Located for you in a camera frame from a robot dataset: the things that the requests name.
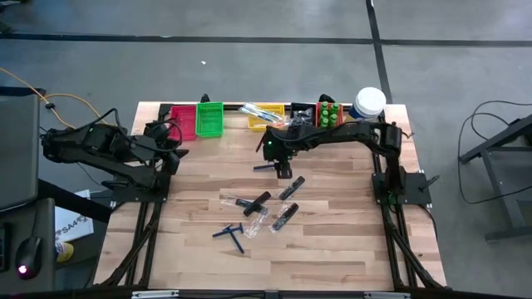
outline yellow basket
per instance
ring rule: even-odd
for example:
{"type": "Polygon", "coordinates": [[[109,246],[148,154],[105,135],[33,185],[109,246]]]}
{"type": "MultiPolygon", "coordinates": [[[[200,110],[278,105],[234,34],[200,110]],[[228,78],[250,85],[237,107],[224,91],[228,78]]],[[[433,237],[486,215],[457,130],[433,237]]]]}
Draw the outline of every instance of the yellow basket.
{"type": "MultiPolygon", "coordinates": [[[[254,103],[258,108],[264,109],[269,112],[273,112],[276,115],[281,115],[284,118],[284,105],[275,105],[275,104],[260,104],[254,103]]],[[[261,120],[255,115],[248,115],[248,128],[254,132],[264,132],[266,130],[266,125],[271,125],[272,123],[266,120],[261,120]]]]}

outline gray floor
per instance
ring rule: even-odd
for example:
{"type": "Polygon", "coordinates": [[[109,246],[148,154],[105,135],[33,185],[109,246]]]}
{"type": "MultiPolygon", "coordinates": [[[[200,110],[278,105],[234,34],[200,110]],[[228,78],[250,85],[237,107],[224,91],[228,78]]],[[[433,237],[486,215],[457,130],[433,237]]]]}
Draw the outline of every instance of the gray floor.
{"type": "MultiPolygon", "coordinates": [[[[526,0],[375,0],[383,38],[532,39],[526,0]]],[[[9,7],[1,19],[22,32],[236,36],[370,37],[363,0],[38,1],[9,7]]],[[[532,103],[532,48],[384,47],[395,103],[407,104],[422,168],[431,187],[441,256],[449,286],[529,297],[532,238],[487,244],[507,224],[497,202],[468,205],[456,180],[461,122],[485,100],[532,103]]],[[[350,101],[379,87],[372,46],[209,43],[29,42],[0,40],[0,66],[49,92],[84,96],[100,111],[116,107],[131,126],[140,100],[315,101],[328,93],[350,101]]],[[[0,86],[18,86],[0,76],[0,86]]],[[[76,125],[93,118],[73,100],[58,110],[76,125]]],[[[489,105],[512,121],[530,108],[489,105]]],[[[45,128],[59,124],[46,111],[45,128]]],[[[503,128],[480,116],[480,131],[503,128]]],[[[480,143],[466,129],[462,151],[480,143]]],[[[97,179],[106,175],[89,169],[97,179]]],[[[93,184],[77,166],[42,159],[40,175],[77,191],[93,184]]],[[[463,169],[470,201],[490,197],[478,161],[463,169]]]]}

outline wooden table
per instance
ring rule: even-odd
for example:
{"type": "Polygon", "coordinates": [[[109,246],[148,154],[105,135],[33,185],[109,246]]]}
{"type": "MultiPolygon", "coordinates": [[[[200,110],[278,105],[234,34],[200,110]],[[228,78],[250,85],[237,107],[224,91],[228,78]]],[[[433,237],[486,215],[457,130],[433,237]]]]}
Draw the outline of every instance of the wooden table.
{"type": "MultiPolygon", "coordinates": [[[[159,105],[139,103],[132,134],[142,134],[145,123],[156,119],[159,105]]],[[[404,105],[388,105],[385,113],[387,122],[411,132],[404,105]]],[[[240,209],[222,204],[220,195],[275,195],[293,181],[277,179],[274,171],[252,171],[264,164],[262,151],[255,153],[262,133],[246,123],[246,115],[226,111],[221,138],[184,142],[190,153],[163,207],[150,288],[391,290],[382,215],[372,197],[371,155],[358,143],[320,145],[294,158],[294,179],[302,175],[307,181],[293,196],[299,211],[279,233],[263,228],[252,239],[239,235],[244,255],[229,236],[211,237],[230,223],[248,221],[240,209]]],[[[419,169],[412,138],[403,140],[401,163],[409,172],[419,169]]],[[[267,205],[280,208],[275,199],[267,205]]],[[[138,203],[127,203],[112,214],[95,282],[108,278],[130,249],[138,210],[138,203]]],[[[445,284],[430,218],[417,206],[405,206],[405,217],[412,251],[445,284]]],[[[398,258],[406,282],[404,259],[398,258]]],[[[136,279],[142,266],[139,262],[136,279]]]]}

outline white lid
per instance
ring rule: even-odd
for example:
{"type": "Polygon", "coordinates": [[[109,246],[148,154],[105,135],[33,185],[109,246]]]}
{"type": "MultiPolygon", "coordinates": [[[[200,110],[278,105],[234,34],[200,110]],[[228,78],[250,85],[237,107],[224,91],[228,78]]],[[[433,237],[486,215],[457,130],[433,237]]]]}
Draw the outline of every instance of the white lid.
{"type": "Polygon", "coordinates": [[[386,105],[386,96],[375,87],[365,87],[358,92],[355,104],[365,115],[379,115],[386,105]]]}

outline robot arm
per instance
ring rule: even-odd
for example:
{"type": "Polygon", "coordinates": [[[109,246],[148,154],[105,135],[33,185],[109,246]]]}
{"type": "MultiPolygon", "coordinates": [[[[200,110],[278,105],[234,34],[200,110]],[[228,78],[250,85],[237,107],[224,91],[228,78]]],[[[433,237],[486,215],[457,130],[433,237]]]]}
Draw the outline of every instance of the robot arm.
{"type": "Polygon", "coordinates": [[[331,129],[311,125],[289,127],[288,130],[268,127],[257,150],[263,146],[264,159],[275,163],[279,179],[290,179],[289,160],[300,150],[329,143],[360,142],[371,152],[386,158],[387,189],[394,194],[404,194],[405,170],[399,165],[402,134],[395,123],[347,122],[331,129]]]}
{"type": "Polygon", "coordinates": [[[114,181],[102,184],[115,191],[117,201],[154,201],[154,197],[167,196],[170,176],[188,153],[177,149],[179,142],[168,140],[168,134],[160,122],[147,124],[143,135],[129,136],[124,128],[93,124],[74,130],[50,129],[42,136],[42,148],[53,162],[83,163],[115,175],[114,181]],[[158,170],[155,163],[160,160],[158,170]],[[141,165],[126,164],[129,162],[141,165]]]}

